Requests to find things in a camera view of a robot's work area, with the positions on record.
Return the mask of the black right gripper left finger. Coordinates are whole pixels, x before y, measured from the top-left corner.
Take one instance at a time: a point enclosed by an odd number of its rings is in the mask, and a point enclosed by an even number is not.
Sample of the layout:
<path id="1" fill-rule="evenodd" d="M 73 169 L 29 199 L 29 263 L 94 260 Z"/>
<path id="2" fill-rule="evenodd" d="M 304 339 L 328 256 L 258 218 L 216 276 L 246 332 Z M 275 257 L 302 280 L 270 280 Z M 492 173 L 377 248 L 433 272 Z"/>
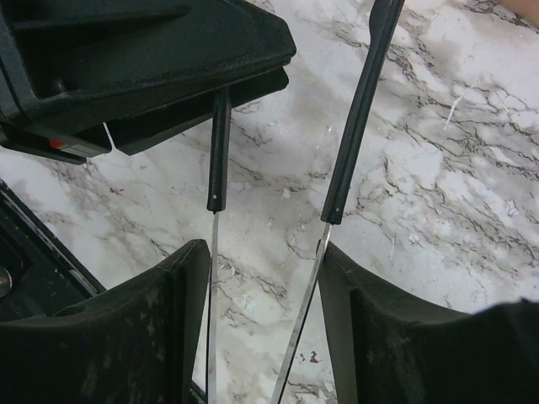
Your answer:
<path id="1" fill-rule="evenodd" d="M 2 402 L 190 402 L 209 268 L 192 240 L 100 295 L 3 322 Z"/>

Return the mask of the black-tipped metal tongs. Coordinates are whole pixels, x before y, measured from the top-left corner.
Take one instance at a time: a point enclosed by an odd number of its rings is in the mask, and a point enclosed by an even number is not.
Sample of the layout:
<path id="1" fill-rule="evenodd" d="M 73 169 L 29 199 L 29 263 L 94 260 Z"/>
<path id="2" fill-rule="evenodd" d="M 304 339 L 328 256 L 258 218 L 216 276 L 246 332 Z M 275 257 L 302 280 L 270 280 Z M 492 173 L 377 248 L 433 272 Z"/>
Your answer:
<path id="1" fill-rule="evenodd" d="M 280 403 L 289 379 L 293 359 L 310 309 L 318 272 L 326 253 L 330 233 L 342 222 L 344 207 L 349 195 L 366 123 L 382 72 L 387 49 L 402 12 L 404 2 L 377 0 L 369 17 L 370 47 L 360 74 L 355 95 L 346 120 L 344 134 L 339 145 L 334 172 L 323 205 L 321 221 L 325 223 L 318 242 L 315 262 L 302 297 L 302 303 L 280 366 L 271 403 Z M 206 208 L 213 214 L 211 229 L 211 269 L 208 279 L 208 311 L 205 362 L 205 393 L 208 403 L 217 403 L 217 286 L 218 286 L 218 237 L 220 213 L 227 202 L 228 146 L 231 128 L 232 104 L 229 88 L 219 89 L 214 97 L 211 128 L 211 152 L 208 198 Z"/>

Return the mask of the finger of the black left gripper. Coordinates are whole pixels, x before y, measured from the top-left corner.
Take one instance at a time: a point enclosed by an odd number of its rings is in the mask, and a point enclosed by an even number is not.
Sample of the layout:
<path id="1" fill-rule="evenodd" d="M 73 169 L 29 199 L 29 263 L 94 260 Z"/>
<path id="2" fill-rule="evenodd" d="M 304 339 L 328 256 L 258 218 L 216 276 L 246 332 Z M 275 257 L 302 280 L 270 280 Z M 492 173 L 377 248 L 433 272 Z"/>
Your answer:
<path id="1" fill-rule="evenodd" d="M 66 92 L 27 106 L 46 126 L 94 126 L 287 64 L 286 22 L 246 1 L 11 1 L 29 54 Z"/>
<path id="2" fill-rule="evenodd" d="M 286 88 L 289 78 L 284 68 L 236 82 L 228 87 L 232 107 L 248 104 Z M 126 155 L 143 152 L 213 116 L 214 92 L 168 104 L 137 116 L 109 122 L 116 148 Z"/>

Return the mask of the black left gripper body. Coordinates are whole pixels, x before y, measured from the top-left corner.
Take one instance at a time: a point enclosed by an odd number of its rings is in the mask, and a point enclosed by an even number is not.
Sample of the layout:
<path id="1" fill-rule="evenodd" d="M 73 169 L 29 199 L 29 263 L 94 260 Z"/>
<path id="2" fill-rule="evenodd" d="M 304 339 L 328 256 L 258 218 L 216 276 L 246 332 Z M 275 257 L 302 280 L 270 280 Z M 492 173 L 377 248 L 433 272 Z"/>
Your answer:
<path id="1" fill-rule="evenodd" d="M 102 123 L 80 131 L 63 133 L 30 117 L 27 106 L 42 107 L 46 98 L 67 90 L 46 65 L 32 62 L 40 52 L 47 54 L 42 34 L 29 54 L 16 38 L 13 19 L 8 14 L 12 2 L 1 3 L 1 146 L 16 152 L 71 164 L 107 154 L 112 144 Z M 45 90 L 42 98 L 39 90 Z"/>

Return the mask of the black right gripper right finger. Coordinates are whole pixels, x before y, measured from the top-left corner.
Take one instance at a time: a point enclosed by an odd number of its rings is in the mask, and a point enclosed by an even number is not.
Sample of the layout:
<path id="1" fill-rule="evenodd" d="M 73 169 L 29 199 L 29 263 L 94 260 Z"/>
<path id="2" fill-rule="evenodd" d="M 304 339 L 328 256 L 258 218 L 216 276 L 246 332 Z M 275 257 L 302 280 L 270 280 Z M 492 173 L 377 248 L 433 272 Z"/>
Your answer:
<path id="1" fill-rule="evenodd" d="M 538 305 L 420 299 L 329 245 L 318 274 L 339 402 L 535 403 Z"/>

